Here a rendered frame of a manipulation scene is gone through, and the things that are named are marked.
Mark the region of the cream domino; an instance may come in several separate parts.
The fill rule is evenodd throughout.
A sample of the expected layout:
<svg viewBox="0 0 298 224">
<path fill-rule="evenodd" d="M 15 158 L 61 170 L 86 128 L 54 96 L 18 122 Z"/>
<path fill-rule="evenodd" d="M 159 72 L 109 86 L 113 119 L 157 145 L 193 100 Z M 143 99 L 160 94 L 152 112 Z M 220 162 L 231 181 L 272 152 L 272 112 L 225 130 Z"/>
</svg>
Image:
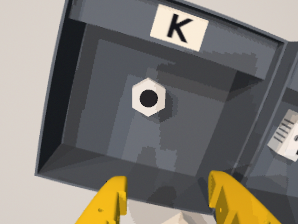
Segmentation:
<svg viewBox="0 0 298 224">
<path fill-rule="evenodd" d="M 162 224 L 193 224 L 182 212 Z"/>
</svg>

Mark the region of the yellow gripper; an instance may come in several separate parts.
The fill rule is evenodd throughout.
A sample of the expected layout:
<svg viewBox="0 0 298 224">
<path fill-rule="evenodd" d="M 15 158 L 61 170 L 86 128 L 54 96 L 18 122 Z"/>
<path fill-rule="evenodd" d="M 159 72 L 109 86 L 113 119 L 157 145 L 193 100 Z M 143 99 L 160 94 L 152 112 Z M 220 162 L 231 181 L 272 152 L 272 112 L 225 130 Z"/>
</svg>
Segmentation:
<svg viewBox="0 0 298 224">
<path fill-rule="evenodd" d="M 217 224 L 281 224 L 241 183 L 222 171 L 211 171 L 209 207 Z M 120 224 L 127 214 L 127 177 L 115 176 L 95 195 L 75 224 Z"/>
</svg>

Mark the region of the grey bin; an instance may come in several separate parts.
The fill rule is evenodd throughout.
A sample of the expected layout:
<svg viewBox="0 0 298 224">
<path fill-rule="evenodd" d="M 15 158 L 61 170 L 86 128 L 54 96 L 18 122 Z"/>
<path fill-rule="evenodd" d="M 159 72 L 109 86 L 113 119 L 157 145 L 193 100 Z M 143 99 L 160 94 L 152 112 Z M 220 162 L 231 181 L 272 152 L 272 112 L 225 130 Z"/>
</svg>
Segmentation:
<svg viewBox="0 0 298 224">
<path fill-rule="evenodd" d="M 149 117 L 132 108 L 148 77 L 165 88 Z M 298 224 L 298 159 L 267 145 L 297 91 L 298 41 L 185 0 L 65 0 L 34 176 L 95 192 L 126 176 L 127 199 L 217 224 L 223 171 Z"/>
</svg>

